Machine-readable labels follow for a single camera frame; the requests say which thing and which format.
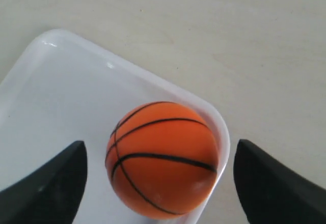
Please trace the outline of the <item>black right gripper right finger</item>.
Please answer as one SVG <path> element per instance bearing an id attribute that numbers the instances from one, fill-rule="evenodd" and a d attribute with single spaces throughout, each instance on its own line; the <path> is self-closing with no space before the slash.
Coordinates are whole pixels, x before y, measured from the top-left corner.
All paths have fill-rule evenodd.
<path id="1" fill-rule="evenodd" d="M 239 140 L 233 178 L 249 223 L 325 223 L 325 189 L 250 140 Z"/>

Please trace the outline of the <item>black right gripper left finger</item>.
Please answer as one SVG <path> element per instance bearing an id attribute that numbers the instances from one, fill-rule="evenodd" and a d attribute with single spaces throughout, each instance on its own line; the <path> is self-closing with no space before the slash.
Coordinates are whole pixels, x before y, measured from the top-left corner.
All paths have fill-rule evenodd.
<path id="1" fill-rule="evenodd" d="M 86 146 L 75 141 L 1 191 L 1 223 L 73 223 L 87 177 Z"/>

